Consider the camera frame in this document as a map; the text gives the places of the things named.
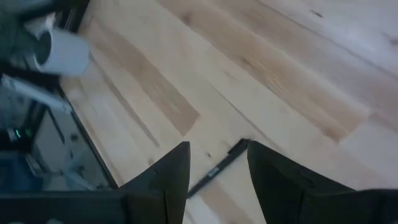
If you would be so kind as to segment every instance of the green light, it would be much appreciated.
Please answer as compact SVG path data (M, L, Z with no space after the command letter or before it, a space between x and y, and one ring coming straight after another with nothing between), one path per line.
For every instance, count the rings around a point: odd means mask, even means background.
M26 135L27 135L28 137L31 137L31 136L32 136L32 131L30 131L29 129L27 129L27 130L25 131L25 133L26 133Z
M21 137L18 130L15 130L15 133L18 135L18 137Z

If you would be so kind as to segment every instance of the black object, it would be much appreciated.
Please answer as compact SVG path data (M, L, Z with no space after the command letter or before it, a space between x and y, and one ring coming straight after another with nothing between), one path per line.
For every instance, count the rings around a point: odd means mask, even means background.
M252 141L248 161L268 224L393 224L398 190L357 192Z
M188 198L194 196L199 190L204 188L211 180L213 180L221 171L227 168L235 159L237 159L247 148L250 140L241 139L239 142L228 151L228 155L216 167L210 170L204 178L192 187L188 192Z
M38 192L43 179L36 177L25 155L17 151L0 151L0 193Z
M0 194L0 223L182 223L189 175L183 142L119 190Z

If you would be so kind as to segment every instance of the wood grain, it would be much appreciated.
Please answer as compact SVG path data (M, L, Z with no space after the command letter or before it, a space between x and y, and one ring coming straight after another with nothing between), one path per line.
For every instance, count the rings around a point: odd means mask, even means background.
M119 185L190 141L192 186L251 138L348 187L397 188L394 6L97 0L91 64L62 86ZM245 156L184 223L265 223Z

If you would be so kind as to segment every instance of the hardwood plank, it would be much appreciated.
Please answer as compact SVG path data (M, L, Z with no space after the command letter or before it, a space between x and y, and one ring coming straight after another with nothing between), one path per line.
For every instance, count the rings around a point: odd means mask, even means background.
M355 57L333 41L311 32L257 0L211 1L307 69L369 105L398 128L398 100L392 97L398 95L398 79L391 74Z
M398 75L396 1L258 0L353 55Z
M398 187L391 177L398 83L386 71L393 58L384 58L391 51L354 54L271 9L272 1L91 3L81 34L92 62L63 88L119 185L184 140L192 147L192 186L240 138L251 138L354 189ZM292 5L302 4L341 10L325 0ZM366 5L341 6L350 4ZM310 9L329 19L326 8ZM359 29L392 34L393 26L381 25L388 19L372 17ZM366 61L375 58L383 63ZM265 223L245 155L187 201L184 223Z
M335 141L366 117L355 101L214 7L196 0L158 2Z
M88 36L91 43L125 68L184 136L199 117L198 112L128 40L99 19L95 19L91 26L97 28L97 32Z

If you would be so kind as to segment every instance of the white cup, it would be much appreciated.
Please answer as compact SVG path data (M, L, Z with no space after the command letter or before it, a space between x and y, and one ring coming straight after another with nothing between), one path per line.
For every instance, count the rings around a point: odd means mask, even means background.
M26 27L36 38L46 38L50 44L47 59L40 62L34 54L27 57L31 69L69 77L84 74L90 61L90 48L85 39L53 28L43 21L31 23Z

